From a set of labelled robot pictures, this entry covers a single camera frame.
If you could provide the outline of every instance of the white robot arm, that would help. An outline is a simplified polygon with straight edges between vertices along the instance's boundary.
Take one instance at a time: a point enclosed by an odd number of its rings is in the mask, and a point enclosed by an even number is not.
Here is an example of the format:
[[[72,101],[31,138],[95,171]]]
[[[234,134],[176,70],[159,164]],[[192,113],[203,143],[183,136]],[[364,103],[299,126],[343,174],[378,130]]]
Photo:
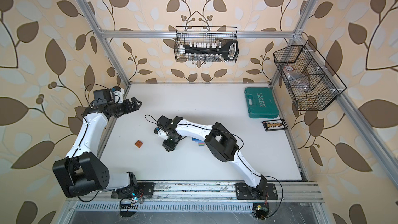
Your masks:
[[[204,141],[214,157],[222,162],[231,163],[241,174],[247,186],[253,188],[255,198],[261,198],[267,181],[243,157],[236,138],[222,124],[201,125],[189,122],[182,117],[173,120],[162,116],[157,121],[155,134],[164,139],[163,147],[171,152],[183,136]]]
[[[123,93],[120,87],[94,91],[96,100],[82,114],[83,123],[75,143],[64,159],[54,162],[52,171],[66,197],[137,186],[131,172],[109,172],[97,157],[102,131],[109,118],[134,112],[142,105],[136,98],[123,101]]]

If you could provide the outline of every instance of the wire mesh basket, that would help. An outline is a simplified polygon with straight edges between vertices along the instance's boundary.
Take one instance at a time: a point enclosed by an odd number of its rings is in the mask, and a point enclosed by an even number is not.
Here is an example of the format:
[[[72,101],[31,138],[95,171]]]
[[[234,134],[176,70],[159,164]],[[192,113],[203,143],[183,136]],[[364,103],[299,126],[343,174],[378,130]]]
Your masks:
[[[310,51],[307,41],[278,50],[273,56],[296,109],[322,111],[347,87],[322,55],[327,66],[319,65]],[[324,69],[335,74],[343,87],[334,85]]]
[[[237,27],[189,27],[176,26],[174,55],[177,62],[236,62],[239,53]]]

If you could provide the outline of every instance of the wall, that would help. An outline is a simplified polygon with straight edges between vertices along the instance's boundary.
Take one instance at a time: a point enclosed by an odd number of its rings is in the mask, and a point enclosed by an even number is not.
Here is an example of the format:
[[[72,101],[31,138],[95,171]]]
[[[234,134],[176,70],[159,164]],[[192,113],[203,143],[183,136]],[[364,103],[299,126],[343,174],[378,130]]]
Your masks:
[[[2,223],[57,218],[65,196],[52,164],[81,127],[84,89],[118,83],[107,74],[111,65],[76,6],[74,0],[0,1]],[[82,48],[76,47],[79,38],[86,40]],[[90,91],[101,88],[92,86]]]
[[[306,2],[306,0],[87,1],[103,29],[170,31],[175,31],[175,27],[179,25],[187,28],[190,25],[199,25],[207,29],[211,26],[226,25],[237,27],[238,30],[293,30]],[[109,41],[132,82],[152,83],[207,82],[209,80],[211,82],[266,82],[275,71],[270,54],[285,47],[287,43],[287,40],[281,38],[240,39],[238,40],[240,53],[237,63],[198,62],[192,64],[188,61],[184,64],[175,61],[172,50],[174,40],[171,38],[166,40],[112,38]]]
[[[304,34],[316,42],[318,50],[338,70],[348,95],[395,157],[397,7],[397,0],[319,0]]]
[[[396,7],[397,0],[319,0],[304,31],[395,156]],[[334,221],[395,223],[398,192],[337,102],[322,112],[297,111],[282,82],[275,92]]]
[[[88,0],[103,29],[168,30],[168,26],[236,26],[293,30],[306,0]]]

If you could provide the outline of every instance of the floor vent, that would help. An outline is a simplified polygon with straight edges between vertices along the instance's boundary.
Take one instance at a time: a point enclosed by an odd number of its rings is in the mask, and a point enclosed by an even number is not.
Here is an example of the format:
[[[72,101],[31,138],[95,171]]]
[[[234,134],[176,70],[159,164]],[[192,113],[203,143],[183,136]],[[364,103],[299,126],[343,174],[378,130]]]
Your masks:
[[[251,213],[250,202],[208,203],[208,202],[144,202],[138,205],[140,212],[233,212]],[[94,201],[79,202],[76,211],[119,211],[119,202]]]

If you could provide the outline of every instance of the white table surface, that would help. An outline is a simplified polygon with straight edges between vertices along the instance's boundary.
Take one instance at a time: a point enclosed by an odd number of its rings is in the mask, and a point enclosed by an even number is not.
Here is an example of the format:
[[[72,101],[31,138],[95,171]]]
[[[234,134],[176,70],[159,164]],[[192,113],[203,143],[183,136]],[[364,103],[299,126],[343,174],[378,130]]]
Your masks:
[[[266,132],[261,123],[265,119],[248,116],[244,89],[266,86],[133,84],[127,98],[136,97],[142,107],[117,120],[101,161],[114,171],[133,172],[137,180],[243,180],[230,163],[219,161],[206,145],[199,147],[190,137],[167,152],[163,140],[153,132],[156,125],[144,118],[146,114],[155,119],[179,116],[198,124],[220,122],[243,139],[241,152],[259,173],[279,180],[301,180],[285,132]],[[134,145],[137,140],[143,142],[141,148]]]

